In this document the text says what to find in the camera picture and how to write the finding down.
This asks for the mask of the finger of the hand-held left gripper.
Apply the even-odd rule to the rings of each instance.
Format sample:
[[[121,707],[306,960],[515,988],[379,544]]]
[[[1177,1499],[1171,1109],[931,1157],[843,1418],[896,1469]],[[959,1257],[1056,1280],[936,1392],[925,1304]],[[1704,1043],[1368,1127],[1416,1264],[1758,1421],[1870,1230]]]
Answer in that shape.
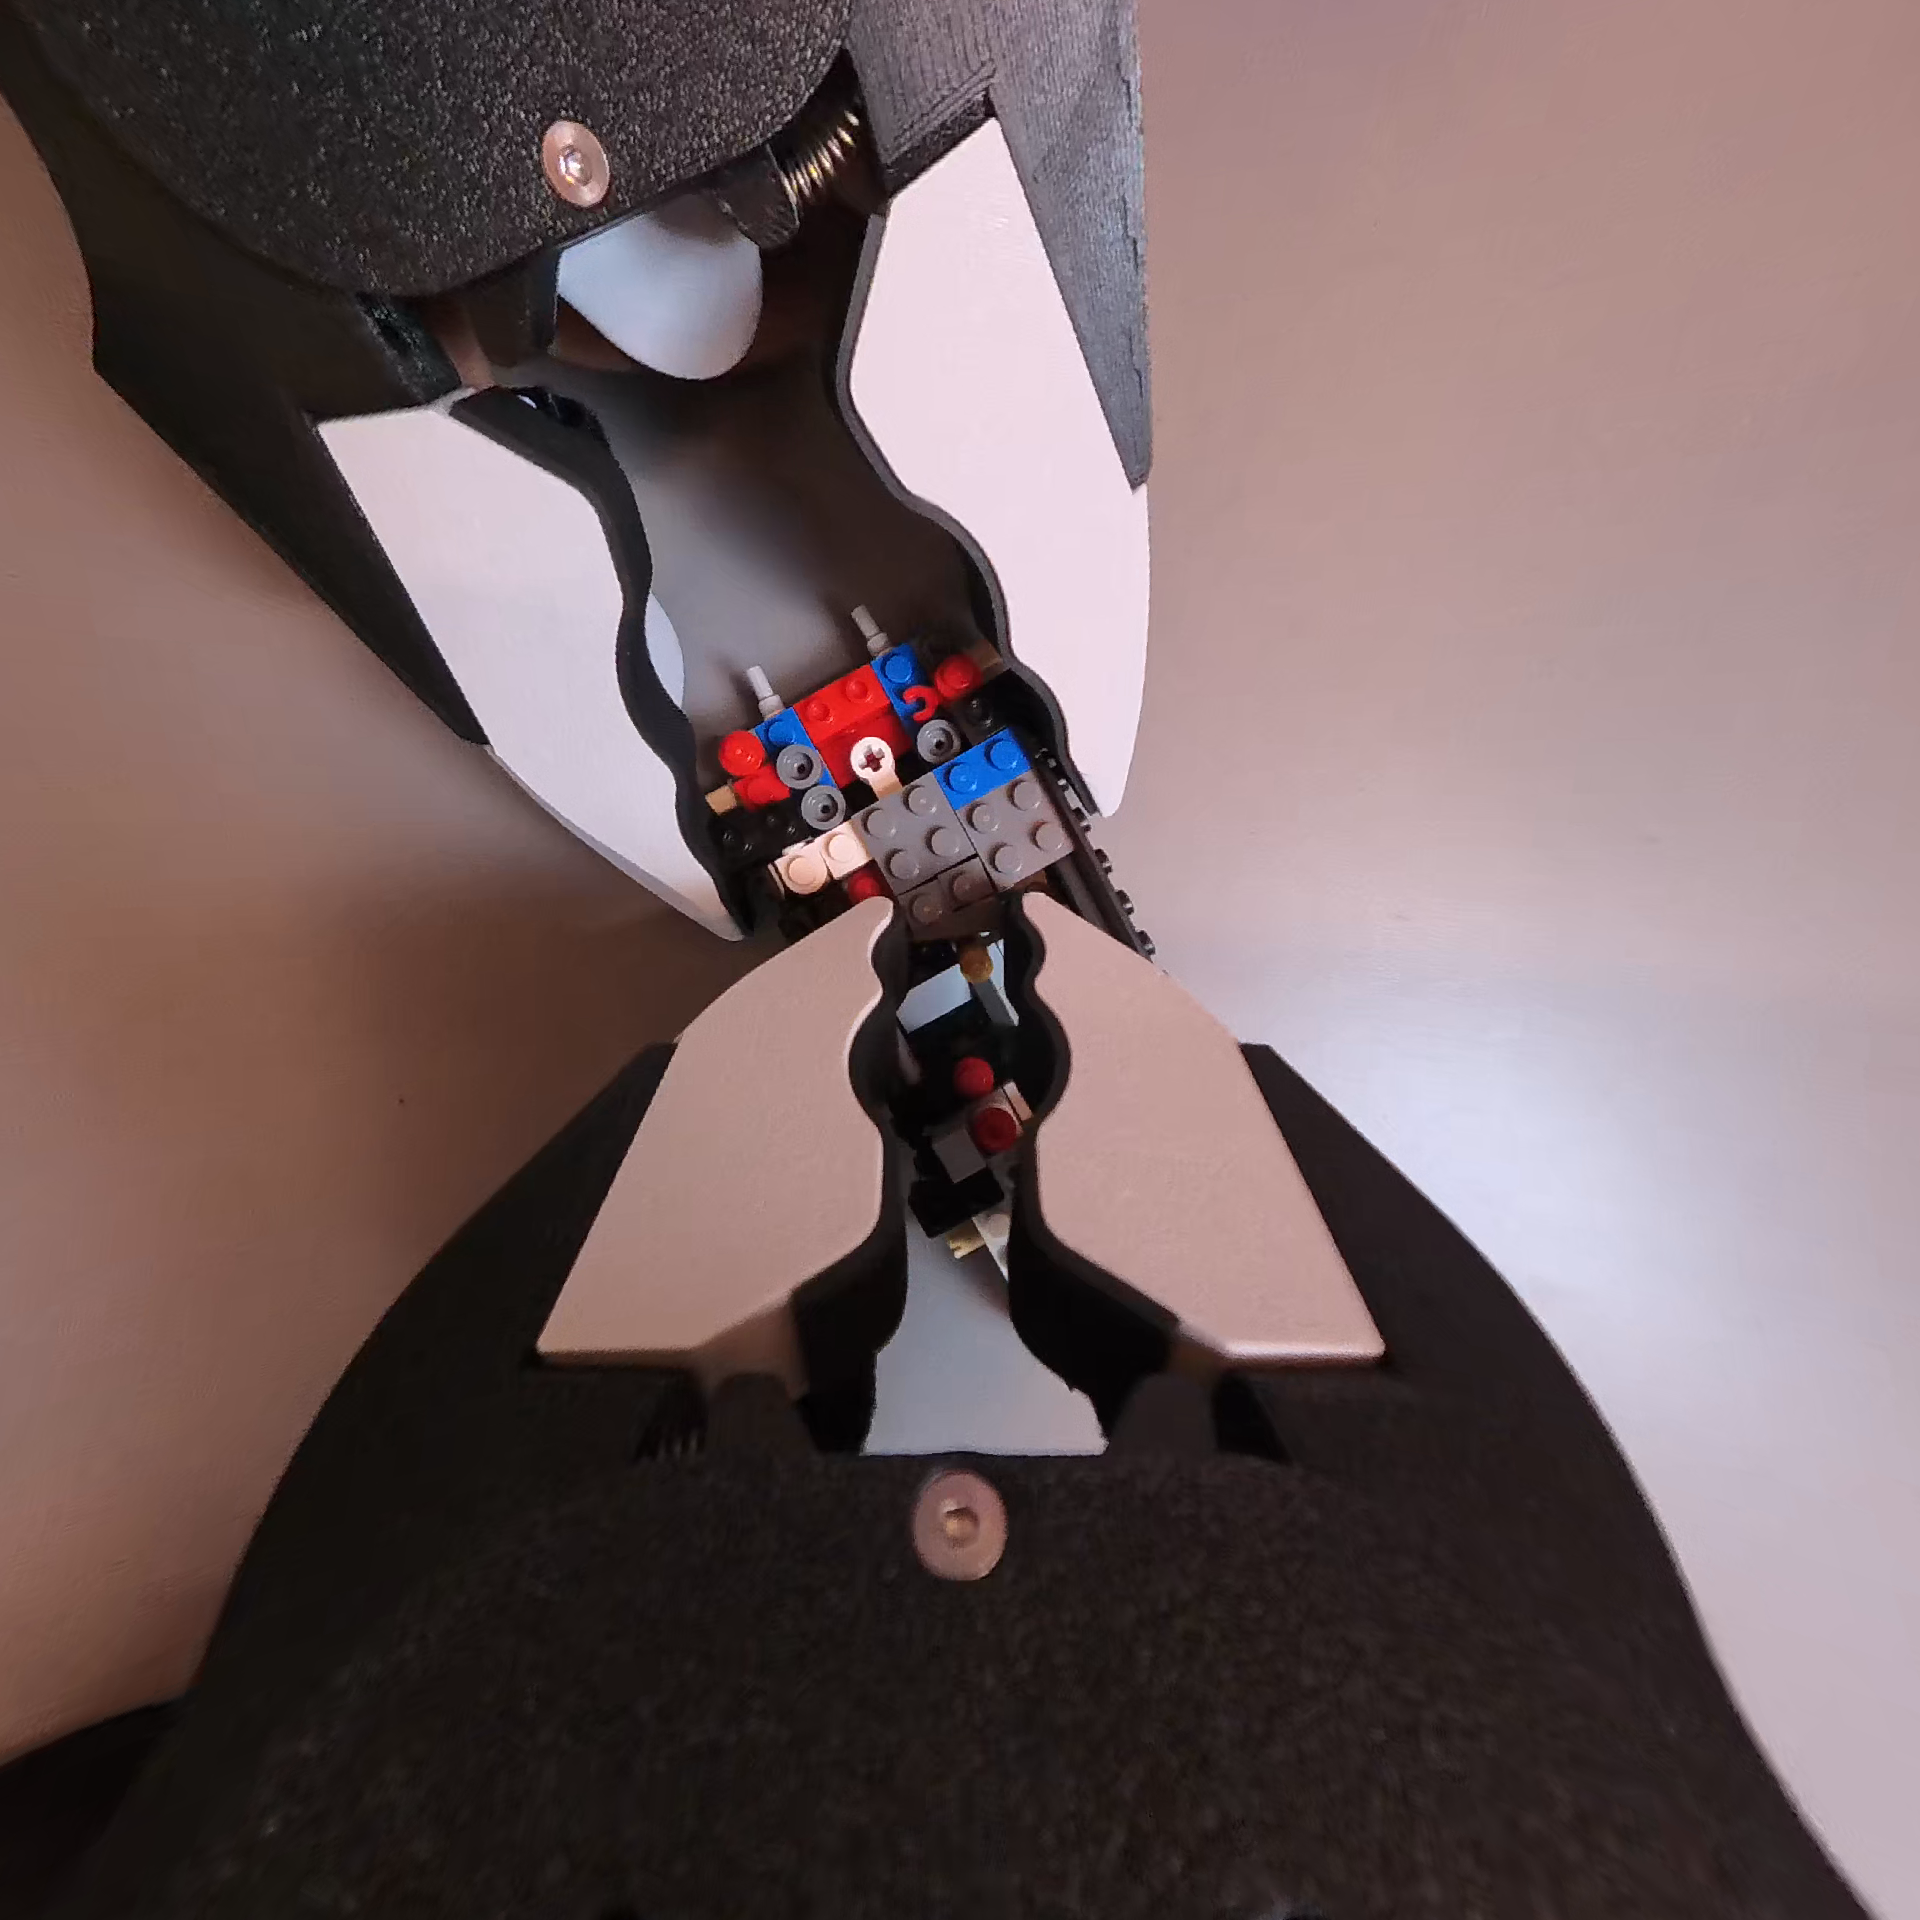
[[[1118,813],[1146,678],[1149,501],[996,119],[872,223],[844,383],[890,484],[970,543],[1082,795]]]
[[[619,871],[737,941],[670,761],[622,701],[615,646],[647,589],[619,579],[588,493],[451,404],[319,434],[493,761]]]

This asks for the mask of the partly built lego car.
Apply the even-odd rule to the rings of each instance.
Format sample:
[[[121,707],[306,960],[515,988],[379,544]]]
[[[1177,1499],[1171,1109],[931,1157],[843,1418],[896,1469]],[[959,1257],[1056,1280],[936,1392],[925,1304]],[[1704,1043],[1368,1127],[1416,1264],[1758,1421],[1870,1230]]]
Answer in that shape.
[[[714,724],[711,842],[744,902],[796,941],[855,902],[896,909],[907,939],[890,1122],[912,1154],[907,1207],[955,1257],[1004,1274],[1017,1157],[1031,1118],[1017,1081],[1019,1010],[1004,907],[1040,893],[1153,959],[1094,842],[1037,702],[989,640],[890,638],[852,610],[796,690],[732,668]]]

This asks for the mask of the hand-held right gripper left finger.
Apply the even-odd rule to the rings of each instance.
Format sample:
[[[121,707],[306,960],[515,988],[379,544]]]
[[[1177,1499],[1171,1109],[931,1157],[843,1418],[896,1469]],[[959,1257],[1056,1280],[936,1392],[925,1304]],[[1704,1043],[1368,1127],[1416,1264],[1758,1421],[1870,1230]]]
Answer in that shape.
[[[863,1385],[903,1313],[903,1207],[857,1038],[884,988],[882,900],[742,976],[683,1027],[538,1352]]]

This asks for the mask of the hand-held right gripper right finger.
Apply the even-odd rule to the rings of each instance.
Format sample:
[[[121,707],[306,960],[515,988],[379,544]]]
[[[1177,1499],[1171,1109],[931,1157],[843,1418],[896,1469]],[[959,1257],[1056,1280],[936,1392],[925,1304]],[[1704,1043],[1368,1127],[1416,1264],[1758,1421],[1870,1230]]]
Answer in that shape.
[[[1009,1309],[1119,1418],[1142,1379],[1371,1368],[1384,1341],[1242,1043],[1054,900],[1007,926],[1031,1128]]]

